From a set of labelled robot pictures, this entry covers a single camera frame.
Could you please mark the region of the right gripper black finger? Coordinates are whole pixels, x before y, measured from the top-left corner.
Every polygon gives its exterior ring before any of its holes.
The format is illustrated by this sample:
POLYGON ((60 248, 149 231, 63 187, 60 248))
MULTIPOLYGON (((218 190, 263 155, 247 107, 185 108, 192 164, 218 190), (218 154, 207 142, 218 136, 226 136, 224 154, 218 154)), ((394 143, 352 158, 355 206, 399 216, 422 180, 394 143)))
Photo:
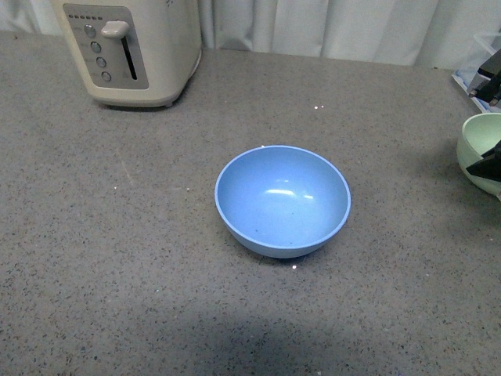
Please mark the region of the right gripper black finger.
POLYGON ((470 98, 487 103, 490 107, 500 106, 500 51, 490 56, 478 68, 467 88, 470 98))
POLYGON ((467 172, 473 176, 500 182, 501 141, 481 155, 481 160, 467 166, 467 172))

